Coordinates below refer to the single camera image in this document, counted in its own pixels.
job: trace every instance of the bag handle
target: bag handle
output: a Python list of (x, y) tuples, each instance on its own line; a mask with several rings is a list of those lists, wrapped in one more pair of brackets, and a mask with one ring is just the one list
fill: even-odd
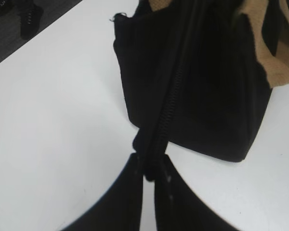
[(289, 8), (286, 0), (279, 0), (279, 7), (284, 23), (279, 36), (276, 55), (273, 56), (262, 37), (262, 27), (269, 0), (245, 0), (238, 9), (238, 14), (246, 14), (250, 21), (255, 39), (258, 62), (267, 74), (270, 87), (289, 83)]
[(158, 11), (170, 5), (172, 0), (149, 0), (152, 11)]

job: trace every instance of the black bag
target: black bag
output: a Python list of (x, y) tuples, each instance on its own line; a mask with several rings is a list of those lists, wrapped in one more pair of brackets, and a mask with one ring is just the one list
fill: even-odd
[[(194, 195), (164, 153), (171, 140), (224, 160), (246, 156), (271, 89), (247, 17), (231, 24), (239, 4), (174, 0), (152, 12), (144, 0), (132, 18), (115, 15), (126, 105), (140, 127), (136, 153), (109, 191), (65, 231), (138, 231), (143, 175), (155, 181), (158, 231), (236, 230)], [(274, 53), (278, 30), (270, 30), (271, 16), (263, 31)]]
[[(242, 1), (209, 2), (199, 25), (201, 34), (190, 66), (184, 67), (187, 76), (171, 125), (170, 141), (222, 160), (239, 162), (256, 137), (272, 90), (257, 62), (248, 18), (242, 15), (235, 25), (231, 24), (234, 10)], [(122, 16), (115, 23), (114, 47), (126, 106), (130, 121), (140, 128), (161, 94), (156, 86), (165, 82), (166, 67), (161, 62), (168, 63), (165, 59), (172, 58), (167, 54), (172, 45), (166, 41), (176, 27), (179, 5), (180, 1), (174, 0), (168, 8), (151, 12), (144, 0), (133, 18)], [(272, 54), (276, 52), (282, 26), (282, 20), (270, 23), (275, 19), (276, 12), (268, 12), (263, 26)]]

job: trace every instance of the white table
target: white table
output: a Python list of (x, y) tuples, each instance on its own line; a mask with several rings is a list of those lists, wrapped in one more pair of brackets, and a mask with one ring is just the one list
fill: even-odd
[[(59, 231), (124, 167), (127, 119), (113, 52), (117, 12), (136, 0), (84, 0), (0, 64), (0, 231)], [(289, 85), (274, 90), (247, 159), (216, 160), (170, 144), (178, 171), (243, 231), (289, 231)], [(141, 231), (155, 228), (144, 185)]]

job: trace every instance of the black zipper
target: black zipper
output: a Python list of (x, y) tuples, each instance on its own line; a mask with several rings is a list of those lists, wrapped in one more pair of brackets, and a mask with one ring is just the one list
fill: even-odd
[(189, 7), (189, 4), (186, 3), (186, 11), (188, 14), (183, 14), (185, 17), (189, 15), (189, 17), (185, 20), (185, 25), (187, 25), (187, 27), (185, 33), (182, 35), (181, 46), (179, 46), (179, 58), (176, 62), (177, 68), (174, 71), (175, 75), (171, 80), (155, 132), (152, 135), (150, 147), (147, 149), (148, 151), (145, 155), (144, 175), (148, 181), (153, 181), (155, 179), (159, 164), (165, 154), (171, 123), (181, 92), (181, 86), (183, 85), (184, 77), (187, 74), (192, 54), (197, 51), (197, 48), (199, 47), (200, 32), (202, 30), (202, 21), (204, 18), (203, 14), (206, 12), (204, 8), (208, 3), (203, 0), (192, 0), (191, 4), (192, 6)]

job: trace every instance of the gray carpet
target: gray carpet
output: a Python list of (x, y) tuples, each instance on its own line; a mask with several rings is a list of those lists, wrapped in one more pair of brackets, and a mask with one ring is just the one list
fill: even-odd
[[(68, 12), (82, 0), (34, 0), (44, 9), (39, 32)], [(14, 7), (7, 15), (0, 17), (0, 63), (26, 41), (20, 38), (20, 18)]]

